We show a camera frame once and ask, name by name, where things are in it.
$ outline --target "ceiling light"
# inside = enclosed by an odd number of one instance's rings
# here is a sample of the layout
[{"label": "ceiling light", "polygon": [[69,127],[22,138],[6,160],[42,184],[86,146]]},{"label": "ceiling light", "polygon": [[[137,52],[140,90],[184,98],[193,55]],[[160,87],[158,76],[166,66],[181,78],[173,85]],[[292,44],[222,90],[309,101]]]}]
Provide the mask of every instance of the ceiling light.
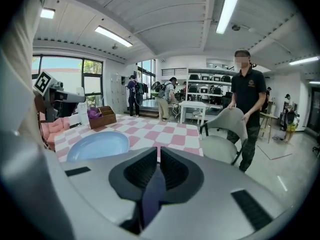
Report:
[{"label": "ceiling light", "polygon": [[290,62],[289,65],[293,66],[293,65],[297,65],[297,64],[303,64],[303,63],[306,63],[306,62],[314,62],[314,61],[317,61],[317,60],[319,60],[318,57],[304,58],[304,59],[300,59],[300,60],[297,60],[297,61]]},{"label": "ceiling light", "polygon": [[310,81],[310,85],[320,85],[320,81]]},{"label": "ceiling light", "polygon": [[235,10],[238,0],[224,0],[221,17],[216,28],[216,33],[223,34],[229,24],[232,13]]},{"label": "ceiling light", "polygon": [[53,19],[55,15],[55,10],[43,8],[40,14],[41,18]]},{"label": "ceiling light", "polygon": [[111,38],[117,42],[119,42],[120,44],[123,44],[124,46],[126,47],[130,47],[132,46],[132,43],[128,42],[127,40],[123,39],[121,36],[118,36],[117,34],[115,33],[112,33],[110,30],[107,30],[105,28],[103,28],[102,26],[98,26],[96,29],[95,29],[95,32],[98,32],[108,38]]}]

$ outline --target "pink chair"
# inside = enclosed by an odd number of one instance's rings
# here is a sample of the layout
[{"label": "pink chair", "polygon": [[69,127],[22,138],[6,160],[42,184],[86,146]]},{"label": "pink chair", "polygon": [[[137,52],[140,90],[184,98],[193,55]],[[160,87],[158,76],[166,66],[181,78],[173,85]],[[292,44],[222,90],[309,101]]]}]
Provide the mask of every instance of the pink chair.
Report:
[{"label": "pink chair", "polygon": [[48,143],[51,150],[55,151],[55,137],[62,134],[64,131],[70,128],[70,122],[68,117],[58,118],[54,122],[42,122],[43,138]]}]

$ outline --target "yellow shorts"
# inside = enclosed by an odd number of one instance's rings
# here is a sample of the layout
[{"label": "yellow shorts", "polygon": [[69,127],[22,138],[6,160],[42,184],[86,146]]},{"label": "yellow shorts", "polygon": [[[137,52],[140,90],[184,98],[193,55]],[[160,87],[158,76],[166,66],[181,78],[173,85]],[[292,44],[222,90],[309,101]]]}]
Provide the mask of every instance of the yellow shorts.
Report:
[{"label": "yellow shorts", "polygon": [[295,124],[290,124],[286,127],[286,131],[291,133],[294,133],[296,129],[297,129],[297,126]]}]

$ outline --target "railing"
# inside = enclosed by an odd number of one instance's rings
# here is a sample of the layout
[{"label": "railing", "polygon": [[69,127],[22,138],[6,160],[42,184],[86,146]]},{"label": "railing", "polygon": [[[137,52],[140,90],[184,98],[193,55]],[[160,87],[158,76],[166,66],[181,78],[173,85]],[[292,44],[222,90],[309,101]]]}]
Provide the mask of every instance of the railing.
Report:
[{"label": "railing", "polygon": [[179,68],[165,68],[161,69],[163,76],[177,76],[177,75],[186,75],[187,68],[186,67],[179,67]]}]

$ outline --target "gray chair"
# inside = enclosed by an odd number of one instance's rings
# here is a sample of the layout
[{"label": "gray chair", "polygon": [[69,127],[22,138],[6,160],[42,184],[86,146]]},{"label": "gray chair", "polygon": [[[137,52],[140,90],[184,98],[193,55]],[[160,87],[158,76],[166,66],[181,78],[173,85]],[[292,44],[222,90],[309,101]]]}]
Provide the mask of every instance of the gray chair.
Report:
[{"label": "gray chair", "polygon": [[[205,157],[220,160],[234,165],[239,158],[244,145],[247,142],[248,134],[246,123],[243,120],[244,113],[239,108],[223,109],[215,119],[207,121],[200,127],[200,134],[205,129],[206,137],[201,141],[201,147]],[[241,149],[237,150],[236,145],[226,138],[209,135],[209,128],[226,129],[237,134],[241,140]]]}]

